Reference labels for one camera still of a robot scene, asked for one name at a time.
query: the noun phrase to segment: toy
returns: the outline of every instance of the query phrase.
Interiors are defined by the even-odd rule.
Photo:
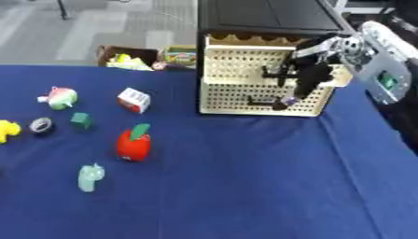
[[[94,191],[94,183],[105,177],[105,169],[99,164],[84,165],[78,174],[78,187],[84,192]]]
[[[29,130],[36,136],[51,134],[55,130],[55,125],[50,118],[39,118],[32,121]]]
[[[144,113],[151,104],[151,97],[148,94],[127,88],[118,96],[118,102],[135,113]]]
[[[107,67],[117,67],[129,70],[141,70],[152,71],[148,65],[146,65],[141,58],[131,58],[128,54],[117,54],[114,58],[106,64]]]
[[[151,137],[145,134],[150,125],[138,124],[124,131],[117,143],[118,156],[127,161],[143,161],[151,149]]]
[[[8,135],[18,135],[21,133],[21,126],[16,122],[0,120],[0,144],[7,142]]]
[[[88,129],[91,126],[91,117],[86,113],[74,113],[71,122],[84,129]]]
[[[76,91],[72,89],[52,87],[48,96],[37,97],[37,101],[39,103],[47,102],[51,108],[60,110],[72,107],[77,98]]]

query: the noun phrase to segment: green leaf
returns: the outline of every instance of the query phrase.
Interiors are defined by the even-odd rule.
[[[151,127],[149,123],[141,123],[136,125],[131,131],[131,141],[140,138],[148,131],[149,127]]]

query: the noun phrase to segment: green cube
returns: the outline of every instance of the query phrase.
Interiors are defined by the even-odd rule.
[[[75,113],[71,122],[79,127],[88,129],[91,126],[91,117],[86,113]]]

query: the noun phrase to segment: toy apple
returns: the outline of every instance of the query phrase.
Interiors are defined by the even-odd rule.
[[[139,124],[124,131],[117,143],[118,156],[127,161],[143,161],[151,149],[151,137],[145,134],[148,129],[149,124]]]

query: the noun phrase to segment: red apple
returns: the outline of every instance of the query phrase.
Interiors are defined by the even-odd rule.
[[[131,132],[125,131],[118,139],[118,155],[127,161],[143,161],[151,149],[151,137],[143,134],[131,140]]]

